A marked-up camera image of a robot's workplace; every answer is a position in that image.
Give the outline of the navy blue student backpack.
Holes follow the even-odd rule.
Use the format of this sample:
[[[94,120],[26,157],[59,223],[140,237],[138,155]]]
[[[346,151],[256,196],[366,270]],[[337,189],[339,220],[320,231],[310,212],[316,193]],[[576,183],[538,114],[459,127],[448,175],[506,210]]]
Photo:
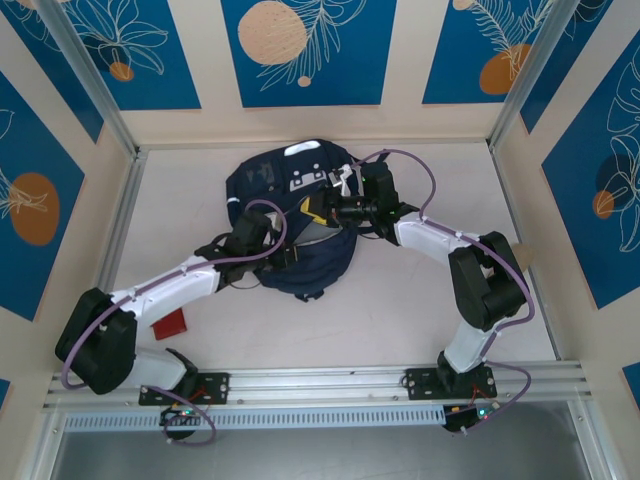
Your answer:
[[[311,194],[328,186],[328,174],[355,158],[343,147],[323,139],[312,139],[256,155],[226,180],[227,211],[234,224],[253,200],[268,200],[284,213],[287,234],[281,250],[268,257],[254,272],[267,288],[292,294],[307,302],[316,300],[347,271],[363,226],[328,228],[300,211]],[[287,258],[283,249],[296,246],[297,263],[280,269]]]

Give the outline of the red wallet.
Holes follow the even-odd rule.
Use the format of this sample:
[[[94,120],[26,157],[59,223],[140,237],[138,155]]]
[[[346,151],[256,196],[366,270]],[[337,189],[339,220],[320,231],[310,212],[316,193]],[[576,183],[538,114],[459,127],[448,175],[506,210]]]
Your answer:
[[[182,309],[177,309],[152,325],[154,338],[156,341],[162,341],[176,335],[185,333],[187,325]]]

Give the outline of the beige pencil case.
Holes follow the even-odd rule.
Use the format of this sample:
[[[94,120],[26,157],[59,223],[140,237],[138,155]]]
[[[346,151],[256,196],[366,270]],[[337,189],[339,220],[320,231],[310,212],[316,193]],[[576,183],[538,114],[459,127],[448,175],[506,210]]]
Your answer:
[[[511,250],[522,272],[528,270],[534,259],[533,249],[523,243],[513,243]]]

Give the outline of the small controller circuit board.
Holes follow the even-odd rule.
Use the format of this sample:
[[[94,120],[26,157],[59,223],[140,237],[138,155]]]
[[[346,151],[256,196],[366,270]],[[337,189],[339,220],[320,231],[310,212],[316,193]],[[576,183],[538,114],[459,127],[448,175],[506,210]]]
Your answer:
[[[488,420],[492,414],[500,409],[501,407],[497,403],[480,406],[445,406],[443,428],[453,434],[466,435],[471,429]]]
[[[161,411],[159,425],[161,427],[192,427],[200,425],[201,417],[188,407],[168,407]]]

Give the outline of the long aluminium mounting rail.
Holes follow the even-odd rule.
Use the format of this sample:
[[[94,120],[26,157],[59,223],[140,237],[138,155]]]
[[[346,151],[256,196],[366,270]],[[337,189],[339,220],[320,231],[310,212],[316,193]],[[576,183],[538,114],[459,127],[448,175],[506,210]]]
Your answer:
[[[307,369],[229,369],[229,380],[218,389],[230,408],[387,406],[418,403],[418,386],[405,366],[336,367]],[[474,396],[485,402],[490,388],[502,404],[520,394],[522,401],[590,400],[592,388],[578,361],[513,362],[494,366],[493,379],[479,386]],[[124,387],[106,395],[88,389],[67,390],[54,375],[45,396],[45,411],[83,412],[133,410],[140,390]]]

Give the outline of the aluminium table side rail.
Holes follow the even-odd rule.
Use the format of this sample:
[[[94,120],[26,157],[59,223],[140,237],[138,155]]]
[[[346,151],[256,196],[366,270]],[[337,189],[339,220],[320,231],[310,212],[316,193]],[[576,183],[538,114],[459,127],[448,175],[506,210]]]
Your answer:
[[[499,154],[492,149],[490,149],[490,153],[513,223],[516,242],[523,244],[525,250],[530,253],[531,260],[534,260],[536,258],[536,250],[531,243],[521,208],[517,203],[515,186],[509,179],[504,161]],[[516,352],[527,354],[524,359],[525,363],[543,360],[562,360],[563,348],[558,344],[557,335],[552,323],[553,318],[549,317],[548,303],[546,302],[544,292],[541,290],[540,281],[536,277],[536,267],[533,263],[529,264],[524,275],[534,300],[536,314],[534,318],[527,323],[503,330],[501,338],[503,340],[516,341]]]
[[[95,287],[105,293],[113,290],[116,281],[147,157],[148,153],[140,150],[132,160],[128,167],[123,187],[117,198],[117,204],[108,230],[100,268],[95,280]]]

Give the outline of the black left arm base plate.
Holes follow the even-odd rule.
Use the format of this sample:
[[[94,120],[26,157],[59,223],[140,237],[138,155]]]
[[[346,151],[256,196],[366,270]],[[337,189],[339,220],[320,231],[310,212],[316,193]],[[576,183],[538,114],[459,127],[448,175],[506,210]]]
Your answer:
[[[187,374],[170,393],[180,396],[194,405],[225,405],[229,393],[230,375],[226,372]],[[149,387],[140,390],[141,406],[169,406],[172,397],[158,393]]]

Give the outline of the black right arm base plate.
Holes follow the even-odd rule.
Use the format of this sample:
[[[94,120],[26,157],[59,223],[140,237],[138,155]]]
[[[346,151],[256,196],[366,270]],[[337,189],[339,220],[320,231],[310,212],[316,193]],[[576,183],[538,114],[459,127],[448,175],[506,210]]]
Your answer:
[[[480,364],[466,373],[445,372],[442,368],[411,368],[405,371],[410,400],[471,400],[474,396],[496,398],[493,371]]]

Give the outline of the aluminium frame post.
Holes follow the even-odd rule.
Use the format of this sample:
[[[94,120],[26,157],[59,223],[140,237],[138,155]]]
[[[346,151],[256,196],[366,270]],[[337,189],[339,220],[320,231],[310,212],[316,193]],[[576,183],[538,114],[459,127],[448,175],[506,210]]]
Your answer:
[[[82,84],[119,146],[130,161],[138,156],[139,146],[120,113],[112,94],[71,21],[57,0],[33,0],[38,14]]]
[[[613,0],[547,0],[549,16],[532,44],[487,145],[495,152],[516,121],[533,132]]]

